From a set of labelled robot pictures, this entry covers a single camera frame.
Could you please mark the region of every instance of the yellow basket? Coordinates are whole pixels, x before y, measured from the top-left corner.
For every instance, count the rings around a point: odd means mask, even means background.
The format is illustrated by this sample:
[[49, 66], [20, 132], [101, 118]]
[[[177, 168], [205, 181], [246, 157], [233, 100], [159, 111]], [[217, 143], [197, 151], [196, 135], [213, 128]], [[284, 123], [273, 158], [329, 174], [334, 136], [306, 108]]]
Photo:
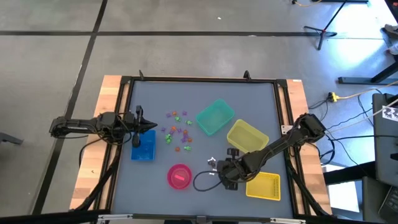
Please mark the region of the yellow basket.
[[280, 177], [278, 174], [260, 172], [246, 183], [246, 196], [280, 201]]
[[263, 149], [269, 138], [244, 120], [239, 119], [226, 135], [228, 142], [244, 153]]

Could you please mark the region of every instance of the concrete floor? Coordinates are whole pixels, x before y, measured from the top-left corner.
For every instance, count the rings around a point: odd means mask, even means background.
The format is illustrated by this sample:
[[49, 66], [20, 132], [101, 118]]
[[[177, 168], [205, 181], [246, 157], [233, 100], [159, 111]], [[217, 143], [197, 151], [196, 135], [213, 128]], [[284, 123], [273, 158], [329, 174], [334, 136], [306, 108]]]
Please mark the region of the concrete floor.
[[[301, 0], [309, 4], [310, 0]], [[93, 29], [100, 0], [6, 0], [0, 2], [0, 30]], [[113, 0], [100, 30], [189, 30], [302, 32], [322, 28], [340, 6], [320, 3], [292, 6], [288, 0]], [[90, 118], [103, 75], [252, 77], [302, 79], [307, 103], [371, 88], [339, 85], [337, 77], [371, 77], [393, 62], [386, 54], [380, 28], [395, 23], [383, 1], [347, 4], [330, 29], [339, 34], [315, 49], [313, 37], [97, 37], [74, 118]], [[30, 212], [53, 139], [52, 119], [68, 103], [89, 37], [0, 36], [0, 131], [25, 139], [22, 146], [0, 145], [0, 216]], [[383, 92], [398, 93], [398, 87]], [[371, 93], [361, 97], [371, 107]], [[321, 116], [325, 107], [312, 111]], [[361, 112], [356, 98], [329, 106], [323, 123], [331, 126]], [[334, 134], [372, 134], [367, 122]], [[85, 140], [66, 140], [44, 212], [68, 209], [78, 172], [78, 151]], [[372, 139], [344, 144], [358, 163], [374, 160]], [[331, 146], [318, 143], [322, 152]], [[340, 145], [334, 162], [352, 166]]]

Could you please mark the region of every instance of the pink bowl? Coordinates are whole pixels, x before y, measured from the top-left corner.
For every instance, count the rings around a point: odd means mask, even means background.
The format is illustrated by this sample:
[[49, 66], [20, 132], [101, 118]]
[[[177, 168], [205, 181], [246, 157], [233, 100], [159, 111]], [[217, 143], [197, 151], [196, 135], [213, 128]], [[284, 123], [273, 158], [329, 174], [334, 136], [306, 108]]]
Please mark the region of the pink bowl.
[[169, 185], [176, 189], [182, 190], [189, 186], [192, 180], [192, 173], [185, 164], [175, 164], [167, 173], [167, 181]]

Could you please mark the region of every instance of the teal basket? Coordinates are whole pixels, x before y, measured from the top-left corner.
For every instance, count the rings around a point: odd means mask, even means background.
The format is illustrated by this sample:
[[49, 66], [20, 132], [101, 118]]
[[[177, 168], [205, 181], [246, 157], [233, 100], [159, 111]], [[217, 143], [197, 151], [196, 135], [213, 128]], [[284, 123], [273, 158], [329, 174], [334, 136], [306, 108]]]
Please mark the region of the teal basket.
[[197, 123], [208, 136], [211, 136], [226, 125], [234, 115], [234, 110], [224, 100], [218, 99], [197, 115]]

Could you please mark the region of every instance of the tripod stand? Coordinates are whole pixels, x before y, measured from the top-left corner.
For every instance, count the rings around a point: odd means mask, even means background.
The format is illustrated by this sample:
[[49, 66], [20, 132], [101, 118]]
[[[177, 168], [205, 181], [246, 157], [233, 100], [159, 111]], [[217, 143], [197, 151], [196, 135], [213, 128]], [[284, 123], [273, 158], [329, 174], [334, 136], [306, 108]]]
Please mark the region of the tripod stand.
[[340, 12], [340, 10], [343, 8], [343, 6], [347, 3], [347, 0], [345, 0], [342, 5], [340, 6], [340, 8], [338, 8], [337, 12], [335, 13], [335, 15], [330, 19], [330, 21], [328, 22], [328, 25], [326, 25], [326, 27], [324, 29], [318, 29], [315, 27], [309, 27], [309, 26], [304, 26], [304, 28], [306, 29], [311, 29], [311, 30], [315, 30], [315, 31], [320, 31], [320, 40], [319, 40], [319, 44], [318, 44], [318, 50], [321, 49], [322, 47], [322, 42], [323, 42], [323, 37], [325, 36], [325, 34], [327, 35], [327, 37], [334, 37], [335, 35], [337, 35], [336, 32], [328, 32], [326, 31], [327, 28], [330, 26], [331, 22], [333, 22], [333, 20], [335, 19], [335, 17], [337, 16], [337, 14]]

